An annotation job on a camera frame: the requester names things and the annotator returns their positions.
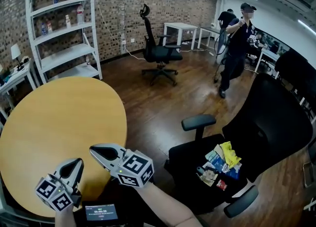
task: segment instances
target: chair headrest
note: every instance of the chair headrest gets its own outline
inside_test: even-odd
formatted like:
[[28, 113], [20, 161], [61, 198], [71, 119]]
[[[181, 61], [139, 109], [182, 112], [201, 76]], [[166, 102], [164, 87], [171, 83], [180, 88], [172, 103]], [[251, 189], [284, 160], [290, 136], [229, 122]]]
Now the chair headrest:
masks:
[[141, 9], [140, 12], [139, 12], [140, 16], [144, 19], [144, 17], [148, 16], [149, 13], [150, 13], [149, 7], [146, 4], [144, 4], [144, 8]]

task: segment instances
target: brick wall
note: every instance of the brick wall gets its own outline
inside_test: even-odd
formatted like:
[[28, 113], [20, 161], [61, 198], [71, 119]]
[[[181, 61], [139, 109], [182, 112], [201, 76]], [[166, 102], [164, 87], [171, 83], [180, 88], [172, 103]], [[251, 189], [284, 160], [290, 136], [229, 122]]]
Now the brick wall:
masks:
[[[101, 13], [96, 3], [96, 29], [99, 46], [100, 60], [106, 60], [125, 53], [124, 47], [120, 44], [126, 40], [129, 51], [144, 48], [144, 36], [146, 29], [144, 22], [139, 16], [143, 4], [151, 8], [148, 16], [152, 24], [154, 36], [163, 33], [164, 22], [184, 22], [197, 26], [209, 25], [214, 20], [217, 0], [98, 0], [106, 24], [111, 30], [113, 37], [106, 30]], [[34, 8], [40, 8], [52, 3], [52, 0], [35, 0]], [[0, 63], [6, 68], [17, 65], [16, 60], [11, 59], [10, 47], [15, 43], [19, 44], [21, 58], [24, 55], [32, 56], [29, 45], [28, 33], [25, 19], [25, 0], [0, 0]], [[71, 21], [76, 22], [76, 6], [71, 6], [41, 16], [35, 20], [37, 35], [40, 35], [42, 22], [50, 21], [53, 29], [65, 25], [65, 15], [69, 14]], [[85, 6], [85, 20], [91, 18], [89, 3]], [[92, 41], [91, 29], [86, 29], [89, 41]], [[184, 34], [183, 38], [190, 38], [191, 35]], [[52, 39], [39, 46], [42, 56], [47, 56], [59, 49], [64, 49], [76, 43], [82, 42], [81, 33], [73, 32]], [[67, 68], [80, 64], [84, 58], [59, 66], [49, 71], [49, 76], [65, 71]]]

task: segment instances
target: black cap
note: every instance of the black cap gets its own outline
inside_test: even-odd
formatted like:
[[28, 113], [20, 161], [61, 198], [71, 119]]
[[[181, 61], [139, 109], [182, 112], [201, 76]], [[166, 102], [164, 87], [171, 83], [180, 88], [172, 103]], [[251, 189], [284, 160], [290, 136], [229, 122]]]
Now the black cap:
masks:
[[245, 10], [245, 9], [257, 10], [256, 7], [251, 6], [251, 5], [249, 5], [249, 4], [245, 3], [245, 2], [240, 6], [240, 8], [243, 9], [243, 10]]

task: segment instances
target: black shirt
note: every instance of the black shirt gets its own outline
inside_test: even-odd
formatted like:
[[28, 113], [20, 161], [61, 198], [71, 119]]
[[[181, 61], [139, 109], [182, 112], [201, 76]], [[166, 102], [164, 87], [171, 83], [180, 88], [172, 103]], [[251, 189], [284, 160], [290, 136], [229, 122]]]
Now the black shirt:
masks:
[[236, 16], [228, 11], [223, 11], [221, 15], [219, 16], [218, 20], [223, 21], [222, 28], [226, 28], [228, 24], [234, 19]]
[[[239, 19], [235, 18], [229, 23], [229, 25], [233, 26], [238, 22]], [[249, 43], [247, 42], [247, 39], [250, 37], [250, 35], [254, 35], [254, 29], [255, 27], [252, 25], [251, 21], [249, 21], [249, 26], [247, 26], [245, 23], [237, 30], [235, 35], [231, 38], [228, 46], [228, 52], [231, 56], [241, 57], [246, 54], [249, 49]]]

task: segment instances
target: white shelving unit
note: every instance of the white shelving unit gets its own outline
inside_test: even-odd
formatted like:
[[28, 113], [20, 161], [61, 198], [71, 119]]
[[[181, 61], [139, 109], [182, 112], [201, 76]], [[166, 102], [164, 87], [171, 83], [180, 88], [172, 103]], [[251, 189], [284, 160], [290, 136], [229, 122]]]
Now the white shelving unit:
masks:
[[[70, 28], [64, 27], [57, 30], [54, 30], [52, 33], [36, 37], [35, 30], [34, 30], [34, 18], [41, 16], [43, 14], [47, 14], [49, 12], [68, 7], [71, 5], [81, 4], [84, 5], [85, 1], [89, 1], [91, 3], [91, 22], [84, 22], [81, 24], [71, 24]], [[97, 44], [97, 35], [96, 35], [96, 28], [95, 28], [95, 13], [94, 13], [94, 0], [67, 0], [62, 1], [56, 4], [52, 4], [37, 10], [33, 10], [33, 0], [25, 0], [25, 10], [26, 10], [26, 22], [29, 34], [29, 40], [31, 44], [31, 49], [33, 53], [33, 57], [36, 63], [36, 66], [39, 71], [39, 75], [43, 81], [43, 83], [47, 83], [48, 81], [63, 78], [63, 77], [70, 77], [70, 76], [83, 76], [83, 77], [94, 77], [99, 76], [102, 79], [101, 73], [101, 66], [100, 66], [100, 59], [99, 59], [99, 52], [98, 52], [98, 44]], [[87, 27], [92, 27], [92, 37], [93, 37], [93, 46], [90, 45], [84, 29]], [[41, 58], [38, 45], [51, 40], [52, 38], [56, 38], [58, 36], [67, 34], [69, 32], [73, 32], [76, 30], [82, 30], [82, 39], [83, 43], [77, 44], [70, 48], [61, 50], [56, 52], [48, 57]], [[88, 54], [92, 54], [94, 57], [97, 69], [91, 65], [87, 65], [86, 63], [73, 67], [61, 74], [58, 74], [49, 80], [47, 80], [46, 72], [60, 66], [66, 62], [69, 62], [73, 59], [76, 59], [81, 56], [85, 56]]]

